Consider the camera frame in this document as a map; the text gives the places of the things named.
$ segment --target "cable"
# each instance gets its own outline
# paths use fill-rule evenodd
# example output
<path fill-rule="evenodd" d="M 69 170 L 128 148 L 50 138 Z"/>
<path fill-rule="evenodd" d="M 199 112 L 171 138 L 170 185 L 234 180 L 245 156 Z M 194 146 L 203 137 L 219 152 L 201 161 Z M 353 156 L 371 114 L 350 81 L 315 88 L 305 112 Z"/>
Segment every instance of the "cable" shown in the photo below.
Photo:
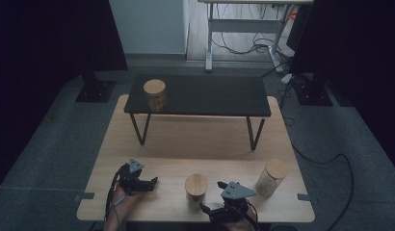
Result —
<path fill-rule="evenodd" d="M 283 65 L 283 64 L 287 64 L 287 63 L 288 63 L 288 62 L 284 62 L 284 63 L 281 63 L 281 64 L 275 66 L 275 67 L 274 67 L 273 69 L 271 69 L 269 72 L 263 74 L 260 78 L 266 77 L 268 74 L 270 74 L 271 72 L 273 72 L 273 70 L 275 70 L 275 69 L 277 69 L 279 66 L 281 66 L 281 65 Z"/>
<path fill-rule="evenodd" d="M 252 11 L 251 11 L 251 6 L 250 6 L 250 4 L 249 4 L 249 11 L 250 11 L 250 14 L 251 14 L 251 18 L 254 18 L 254 14 L 252 14 Z"/>
<path fill-rule="evenodd" d="M 279 109 L 281 110 L 282 107 L 284 107 L 284 100 L 287 97 L 287 92 L 292 88 L 293 84 L 293 80 L 296 77 L 296 75 L 291 76 L 290 80 L 288 81 L 288 83 L 285 85 L 285 90 L 284 90 L 284 94 L 281 95 L 280 90 L 278 91 L 279 95 L 280 95 L 280 103 L 279 103 Z"/>
<path fill-rule="evenodd" d="M 353 171 L 352 171 L 351 163 L 350 163 L 348 157 L 347 157 L 346 155 L 342 154 L 342 153 L 336 155 L 333 159 L 331 159 L 331 160 L 329 160 L 329 161 L 327 161 L 327 162 L 316 162 L 316 161 L 313 161 L 313 160 L 309 159 L 308 157 L 304 156 L 304 155 L 302 154 L 302 152 L 301 152 L 296 146 L 294 146 L 293 143 L 291 143 L 291 145 L 293 146 L 294 150 L 295 150 L 301 157 L 303 157 L 304 159 L 306 159 L 307 161 L 309 161 L 310 163 L 313 163 L 313 164 L 315 164 L 315 165 L 320 165 L 320 166 L 328 165 L 328 164 L 332 163 L 333 161 L 335 161 L 337 158 L 339 158 L 339 157 L 341 157 L 341 156 L 345 158 L 345 161 L 347 161 L 348 168 L 349 168 L 349 170 L 350 170 L 350 175 L 351 175 L 351 192 L 350 192 L 350 197 L 349 197 L 349 199 L 348 199 L 348 201 L 347 201 L 347 204 L 345 205 L 344 209 L 342 210 L 341 214 L 339 215 L 339 217 L 335 220 L 335 222 L 334 222 L 334 223 L 329 227 L 329 229 L 328 229 L 328 230 L 332 230 L 332 228 L 335 226 L 335 224 L 336 224 L 340 219 L 342 219 L 342 217 L 345 215 L 345 212 L 348 210 L 348 207 L 349 207 L 349 205 L 351 204 L 351 201 L 352 201 L 352 199 L 353 199 L 353 197 L 354 197 L 355 179 L 354 179 L 354 173 L 353 173 Z"/>
<path fill-rule="evenodd" d="M 240 8 L 240 19 L 243 17 L 243 4 L 240 4 L 241 8 Z M 235 5 L 236 7 L 236 18 L 239 16 L 239 14 L 237 13 L 237 4 Z"/>
<path fill-rule="evenodd" d="M 279 5 L 276 5 L 276 19 L 278 20 Z"/>
<path fill-rule="evenodd" d="M 117 212 L 117 206 L 114 206 L 113 208 L 114 208 L 114 212 L 116 212 L 116 215 L 117 215 L 117 224 L 119 225 L 120 224 L 120 222 L 119 222 L 119 212 Z"/>
<path fill-rule="evenodd" d="M 229 210 L 239 214 L 243 219 L 249 222 L 252 228 L 254 228 L 255 231 L 260 231 L 260 226 L 258 225 L 257 222 L 255 222 L 249 215 L 242 213 L 240 210 L 234 208 L 233 206 L 228 207 Z"/>
<path fill-rule="evenodd" d="M 255 209 L 255 207 L 250 203 L 250 202 L 248 202 L 248 204 L 252 207 L 252 209 L 254 210 L 254 212 L 255 212 L 255 222 L 257 222 L 258 223 L 258 214 L 257 214 L 257 210 Z"/>
<path fill-rule="evenodd" d="M 95 225 L 96 225 L 96 221 L 94 221 L 94 222 L 92 223 L 92 226 L 90 227 L 89 231 L 92 231 L 92 230 L 94 229 Z"/>
<path fill-rule="evenodd" d="M 216 12 L 217 12 L 218 18 L 223 18 L 224 13 L 225 13 L 225 10 L 226 10 L 227 7 L 228 7 L 228 4 L 227 4 L 227 5 L 225 6 L 225 8 L 224 8 L 224 12 L 223 12 L 222 16 L 220 16 L 219 4 L 216 4 Z M 224 33 L 221 33 L 222 41 L 223 41 L 224 45 L 219 45 L 219 44 L 216 43 L 213 39 L 212 39 L 212 42 L 213 42 L 215 45 L 217 45 L 217 46 L 219 46 L 219 47 L 221 47 L 221 48 L 227 49 L 230 53 L 236 54 L 236 55 L 245 55 L 245 54 L 249 54 L 249 53 L 251 53 L 251 52 L 253 52 L 253 51 L 256 51 L 256 52 L 258 52 L 258 53 L 267 52 L 267 51 L 269 50 L 270 46 L 269 46 L 269 45 L 266 45 L 266 44 L 257 44 L 257 43 L 255 43 L 254 39 L 255 39 L 256 35 L 255 35 L 254 38 L 253 38 L 253 46 L 252 46 L 248 51 L 236 51 L 236 50 L 234 50 L 234 49 L 228 47 L 227 44 L 226 44 L 226 42 L 225 42 L 225 40 L 224 40 Z"/>
<path fill-rule="evenodd" d="M 119 168 L 119 170 L 116 172 L 116 174 L 114 175 L 113 181 L 111 182 L 110 190 L 108 190 L 107 201 L 105 202 L 105 217 L 104 217 L 104 219 L 107 219 L 108 214 L 111 211 L 111 201 L 113 200 L 114 188 L 115 188 L 116 183 L 118 181 L 117 178 L 119 177 L 119 173 L 122 171 L 123 168 L 124 168 L 124 166 L 121 166 Z"/>
<path fill-rule="evenodd" d="M 264 19 L 264 15 L 266 14 L 266 10 L 267 10 L 267 4 L 265 4 L 266 6 L 264 7 L 264 11 L 263 11 L 263 15 L 261 16 L 261 19 Z"/>

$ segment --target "black wire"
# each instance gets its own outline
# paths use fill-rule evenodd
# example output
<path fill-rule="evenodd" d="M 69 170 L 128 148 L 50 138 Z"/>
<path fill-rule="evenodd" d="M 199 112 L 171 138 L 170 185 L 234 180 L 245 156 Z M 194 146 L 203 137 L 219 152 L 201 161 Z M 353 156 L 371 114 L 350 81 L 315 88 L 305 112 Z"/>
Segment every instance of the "black wire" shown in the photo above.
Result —
<path fill-rule="evenodd" d="M 290 89 L 292 89 L 292 88 L 289 88 L 286 95 L 285 95 L 285 97 L 287 97 L 287 98 L 292 96 Z M 278 90 L 279 97 L 282 97 L 284 95 L 284 92 L 285 92 L 285 90 Z"/>
<path fill-rule="evenodd" d="M 276 5 L 276 19 L 278 19 L 279 5 Z"/>
<path fill-rule="evenodd" d="M 276 49 L 276 52 L 279 54 L 279 56 L 280 56 L 284 61 L 290 60 L 290 57 L 288 57 L 287 55 L 285 55 L 284 53 L 282 53 L 281 51 L 279 51 L 279 47 Z"/>
<path fill-rule="evenodd" d="M 92 226 L 90 227 L 89 231 L 92 231 L 92 230 L 94 229 L 95 225 L 96 225 L 96 221 L 94 221 L 94 222 L 92 223 Z"/>
<path fill-rule="evenodd" d="M 222 17 L 223 17 L 223 15 L 224 15 L 225 9 L 226 9 L 227 7 L 228 7 L 228 4 L 227 4 L 226 7 L 224 8 L 224 12 L 223 12 L 223 14 L 222 14 Z M 216 4 L 216 12 L 217 12 L 217 14 L 218 14 L 218 18 L 222 18 L 222 17 L 220 16 L 219 4 Z M 253 51 L 256 51 L 257 53 L 265 53 L 265 52 L 267 52 L 267 51 L 269 50 L 269 48 L 270 48 L 269 45 L 266 45 L 266 44 L 257 44 L 257 43 L 255 43 L 255 41 L 254 41 L 254 42 L 253 42 L 253 46 L 252 46 L 248 51 L 236 51 L 236 50 L 234 50 L 234 49 L 232 49 L 232 48 L 230 48 L 230 47 L 227 46 L 227 44 L 225 43 L 225 40 L 224 40 L 224 34 L 223 34 L 223 33 L 221 33 L 221 36 L 222 36 L 222 41 L 223 41 L 224 45 L 219 45 L 219 44 L 216 43 L 213 39 L 212 39 L 212 42 L 213 42 L 215 45 L 217 45 L 217 46 L 219 46 L 219 47 L 221 47 L 221 48 L 227 49 L 230 53 L 236 54 L 236 55 L 246 55 L 246 54 L 249 54 L 249 53 L 251 53 L 251 52 L 253 52 Z"/>
<path fill-rule="evenodd" d="M 266 6 L 264 7 L 264 11 L 263 11 L 263 15 L 261 16 L 261 19 L 264 19 L 264 15 L 266 14 L 266 10 L 267 10 L 267 4 L 266 4 Z"/>
<path fill-rule="evenodd" d="M 240 8 L 240 18 L 242 18 L 243 17 L 243 4 L 240 4 L 241 5 L 241 8 Z M 239 16 L 239 14 L 237 13 L 237 6 L 238 5 L 236 5 L 236 18 Z"/>
<path fill-rule="evenodd" d="M 287 63 L 288 63 L 288 62 L 283 62 L 283 63 L 281 63 L 281 64 L 275 66 L 275 67 L 274 67 L 273 69 L 271 69 L 269 72 L 263 74 L 260 78 L 266 77 L 268 74 L 270 74 L 271 72 L 273 72 L 273 71 L 274 71 L 275 69 L 277 69 L 279 66 L 281 66 L 281 65 L 283 65 L 283 64 L 287 64 Z"/>
<path fill-rule="evenodd" d="M 252 207 L 252 209 L 255 212 L 255 222 L 258 223 L 258 214 L 257 214 L 257 210 L 255 209 L 254 205 L 252 205 L 250 202 L 248 202 L 248 204 Z"/>
<path fill-rule="evenodd" d="M 294 146 L 293 143 L 291 143 L 291 145 L 293 146 L 294 150 L 295 150 L 301 157 L 303 157 L 304 159 L 306 159 L 307 161 L 309 161 L 309 162 L 312 163 L 312 164 L 320 165 L 320 166 L 328 165 L 328 164 L 332 163 L 333 161 L 335 161 L 337 158 L 339 158 L 339 157 L 341 157 L 341 156 L 342 156 L 343 158 L 345 158 L 345 161 L 346 161 L 347 164 L 348 164 L 348 168 L 349 168 L 349 170 L 350 170 L 350 175 L 351 175 L 351 192 L 350 192 L 350 197 L 349 197 L 349 199 L 348 199 L 348 201 L 347 201 L 347 204 L 345 205 L 344 209 L 342 210 L 341 214 L 339 215 L 339 217 L 335 220 L 335 222 L 334 222 L 334 223 L 329 227 L 329 229 L 328 229 L 328 230 L 332 230 L 332 228 L 335 226 L 335 224 L 345 215 L 345 212 L 348 210 L 348 207 L 349 207 L 349 205 L 351 204 L 351 201 L 352 201 L 352 199 L 353 199 L 353 197 L 354 197 L 355 179 L 354 179 L 354 173 L 353 173 L 353 171 L 352 171 L 351 163 L 350 163 L 348 157 L 347 157 L 346 155 L 342 154 L 342 153 L 339 153 L 339 154 L 336 155 L 333 159 L 331 159 L 331 160 L 329 160 L 329 161 L 327 161 L 327 162 L 316 162 L 316 161 L 313 161 L 313 160 L 309 159 L 308 157 L 304 156 L 304 155 L 302 154 L 302 152 L 301 152 L 296 146 Z"/>
<path fill-rule="evenodd" d="M 280 103 L 279 103 L 279 108 L 282 109 L 282 107 L 284 107 L 284 101 L 285 98 L 287 97 L 287 92 L 292 88 L 293 86 L 293 80 L 296 77 L 296 75 L 291 76 L 290 80 L 288 81 L 288 83 L 285 85 L 285 90 L 284 90 L 284 94 L 280 95 Z"/>
<path fill-rule="evenodd" d="M 255 222 L 251 217 L 249 217 L 249 215 L 242 213 L 240 210 L 234 208 L 233 206 L 229 206 L 228 209 L 239 214 L 242 218 L 248 221 L 255 231 L 260 231 L 260 226 L 258 225 L 258 223 Z"/>
<path fill-rule="evenodd" d="M 104 219 L 107 219 L 108 214 L 110 213 L 111 210 L 111 201 L 113 200 L 113 195 L 114 195 L 114 188 L 117 183 L 117 178 L 119 177 L 119 173 L 122 171 L 124 166 L 121 166 L 119 170 L 116 172 L 114 175 L 113 181 L 111 182 L 111 187 L 110 190 L 108 190 L 108 195 L 107 195 L 107 201 L 105 202 L 105 217 Z"/>

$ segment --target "wire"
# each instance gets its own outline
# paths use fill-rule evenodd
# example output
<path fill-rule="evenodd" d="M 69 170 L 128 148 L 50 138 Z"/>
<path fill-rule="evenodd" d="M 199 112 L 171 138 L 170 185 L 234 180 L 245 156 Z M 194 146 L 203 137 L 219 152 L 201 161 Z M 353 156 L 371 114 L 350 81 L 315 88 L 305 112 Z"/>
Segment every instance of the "wire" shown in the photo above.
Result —
<path fill-rule="evenodd" d="M 278 19 L 279 5 L 276 5 L 276 19 Z"/>
<path fill-rule="evenodd" d="M 251 11 L 251 6 L 250 6 L 250 4 L 249 4 L 249 11 L 250 11 L 251 18 L 254 18 L 254 14 L 252 14 L 252 11 Z"/>
<path fill-rule="evenodd" d="M 225 6 L 225 8 L 224 8 L 224 12 L 223 12 L 222 16 L 220 16 L 219 4 L 216 4 L 216 13 L 217 13 L 217 15 L 218 15 L 218 18 L 223 18 L 223 17 L 224 17 L 224 13 L 225 13 L 225 10 L 226 10 L 227 7 L 228 7 L 228 4 L 227 4 L 227 5 Z M 236 6 L 236 17 L 238 17 L 237 6 Z M 264 53 L 264 52 L 267 52 L 267 51 L 270 49 L 270 46 L 269 46 L 269 45 L 266 45 L 266 44 L 257 44 L 257 43 L 256 43 L 256 41 L 258 41 L 258 40 L 260 40 L 260 39 L 263 39 L 263 38 L 259 38 L 259 39 L 257 39 L 257 40 L 254 40 L 255 37 L 257 36 L 257 34 L 255 34 L 255 36 L 254 36 L 254 38 L 253 38 L 253 40 L 252 40 L 253 46 L 252 46 L 248 51 L 236 51 L 236 50 L 234 50 L 234 49 L 228 47 L 227 44 L 226 44 L 226 42 L 225 42 L 225 40 L 224 40 L 224 33 L 221 33 L 221 36 L 222 36 L 222 41 L 223 41 L 223 44 L 224 44 L 224 45 L 219 45 L 219 44 L 216 43 L 213 39 L 212 39 L 212 42 L 213 42 L 215 45 L 217 45 L 217 46 L 219 46 L 219 47 L 221 47 L 221 48 L 227 49 L 227 50 L 228 50 L 230 53 L 232 53 L 232 54 L 236 54 L 236 55 L 246 55 L 246 54 L 249 54 L 249 53 L 251 53 L 251 52 L 253 52 L 253 51 L 256 51 L 257 53 Z"/>
<path fill-rule="evenodd" d="M 260 226 L 257 222 L 255 222 L 249 215 L 242 213 L 240 210 L 234 208 L 233 206 L 228 206 L 228 209 L 240 215 L 243 219 L 249 222 L 252 228 L 255 231 L 260 231 Z"/>
<path fill-rule="evenodd" d="M 119 212 L 117 212 L 117 205 L 114 205 L 114 212 L 116 212 L 116 215 L 117 215 L 117 224 L 119 225 L 120 224 L 120 222 L 119 222 Z"/>
<path fill-rule="evenodd" d="M 328 165 L 328 164 L 332 163 L 333 161 L 335 161 L 336 159 L 338 159 L 339 157 L 345 158 L 345 161 L 346 161 L 347 164 L 348 164 L 348 168 L 349 168 L 349 170 L 350 170 L 350 175 L 351 175 L 351 192 L 350 192 L 350 197 L 349 197 L 349 199 L 348 199 L 348 201 L 347 201 L 347 204 L 345 205 L 344 209 L 342 210 L 341 214 L 339 215 L 339 217 L 335 220 L 335 222 L 334 222 L 334 223 L 329 227 L 329 229 L 328 229 L 328 230 L 332 230 L 332 228 L 336 225 L 336 223 L 337 223 L 340 219 L 342 219 L 342 217 L 345 215 L 345 212 L 348 210 L 348 207 L 349 207 L 349 205 L 351 204 L 351 201 L 352 201 L 352 199 L 353 199 L 353 197 L 354 197 L 355 179 L 354 179 L 354 173 L 353 173 L 353 171 L 352 171 L 351 163 L 350 163 L 348 157 L 347 157 L 346 155 L 342 154 L 342 153 L 339 153 L 339 154 L 336 155 L 333 159 L 331 159 L 331 160 L 329 160 L 329 161 L 327 161 L 327 162 L 316 162 L 316 161 L 313 161 L 313 160 L 309 159 L 309 158 L 306 157 L 305 155 L 303 155 L 302 152 L 301 152 L 293 143 L 291 143 L 291 145 L 293 146 L 294 150 L 295 150 L 301 157 L 303 157 L 304 159 L 306 159 L 307 161 L 309 161 L 309 162 L 312 163 L 312 164 L 319 165 L 319 166 Z"/>
<path fill-rule="evenodd" d="M 240 7 L 240 19 L 243 17 L 243 4 L 240 4 L 241 5 L 241 7 Z M 236 18 L 237 17 L 239 17 L 239 14 L 237 13 L 237 6 L 238 5 L 235 5 L 235 7 L 236 7 Z"/>
<path fill-rule="evenodd" d="M 261 16 L 261 19 L 264 19 L 264 15 L 266 14 L 266 10 L 267 10 L 267 4 L 265 4 L 266 6 L 264 7 L 264 11 L 263 11 L 263 15 Z"/>
<path fill-rule="evenodd" d="M 95 225 L 96 225 L 96 221 L 94 221 L 94 222 L 92 223 L 92 226 L 90 227 L 89 231 L 92 231 L 92 230 L 94 229 Z"/>
<path fill-rule="evenodd" d="M 257 210 L 255 209 L 254 205 L 252 205 L 250 202 L 248 202 L 248 204 L 252 207 L 252 209 L 255 212 L 255 222 L 258 223 L 258 214 L 257 214 Z"/>
<path fill-rule="evenodd" d="M 278 91 L 278 93 L 280 95 L 280 103 L 279 103 L 279 108 L 280 109 L 282 109 L 282 107 L 284 107 L 284 100 L 285 100 L 285 98 L 291 96 L 291 93 L 290 93 L 290 96 L 287 96 L 287 92 L 289 92 L 292 89 L 292 87 L 293 87 L 292 83 L 293 83 L 294 78 L 296 78 L 296 75 L 291 76 L 290 80 L 285 85 L 285 90 L 284 90 L 284 94 L 283 95 L 281 95 L 280 90 Z"/>
<path fill-rule="evenodd" d="M 273 72 L 273 71 L 274 71 L 275 69 L 277 69 L 279 66 L 281 66 L 281 65 L 283 65 L 283 64 L 287 64 L 287 63 L 288 63 L 288 62 L 284 62 L 284 63 L 281 63 L 281 64 L 275 66 L 275 67 L 274 67 L 273 69 L 271 69 L 269 72 L 263 74 L 260 78 L 266 77 L 268 74 L 270 74 L 271 72 Z"/>

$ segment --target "tabletop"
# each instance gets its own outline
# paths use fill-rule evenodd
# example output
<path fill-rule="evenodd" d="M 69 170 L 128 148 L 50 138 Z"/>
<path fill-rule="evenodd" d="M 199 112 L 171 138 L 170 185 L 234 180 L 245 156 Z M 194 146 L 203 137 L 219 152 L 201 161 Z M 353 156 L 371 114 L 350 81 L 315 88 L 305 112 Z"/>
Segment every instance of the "tabletop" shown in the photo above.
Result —
<path fill-rule="evenodd" d="M 201 211 L 187 206 L 185 180 L 193 173 L 208 180 L 205 204 L 211 209 L 223 204 L 218 181 L 240 182 L 254 190 L 255 182 L 267 161 L 277 158 L 288 165 L 289 172 L 268 199 L 250 197 L 260 222 L 311 222 L 315 215 L 303 177 L 291 147 L 275 98 L 267 97 L 272 111 L 266 118 L 256 150 L 251 151 L 244 117 L 154 115 L 149 124 L 148 142 L 138 142 L 129 115 L 123 111 L 128 95 L 119 98 L 110 125 L 94 164 L 86 193 L 77 211 L 81 220 L 103 220 L 105 201 L 115 172 L 130 158 L 145 165 L 141 180 L 158 176 L 153 192 L 148 192 L 127 220 L 208 222 Z M 140 123 L 146 115 L 136 115 Z M 255 127 L 261 118 L 252 119 Z"/>
<path fill-rule="evenodd" d="M 144 85 L 165 83 L 166 105 L 159 112 L 149 107 Z M 137 75 L 124 111 L 132 114 L 201 116 L 270 116 L 260 77 Z"/>

